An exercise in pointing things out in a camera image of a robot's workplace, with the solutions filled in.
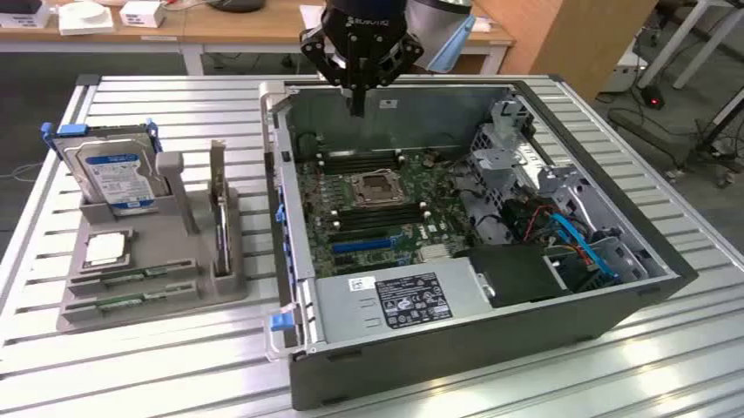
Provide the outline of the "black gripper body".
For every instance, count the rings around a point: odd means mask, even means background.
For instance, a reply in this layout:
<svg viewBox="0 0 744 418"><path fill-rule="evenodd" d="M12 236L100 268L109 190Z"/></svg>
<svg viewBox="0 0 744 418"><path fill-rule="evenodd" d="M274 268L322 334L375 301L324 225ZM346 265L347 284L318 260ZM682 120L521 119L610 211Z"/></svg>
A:
<svg viewBox="0 0 744 418"><path fill-rule="evenodd" d="M367 57L377 45L387 53L407 34L406 1L326 1L320 27L340 57Z"/></svg>

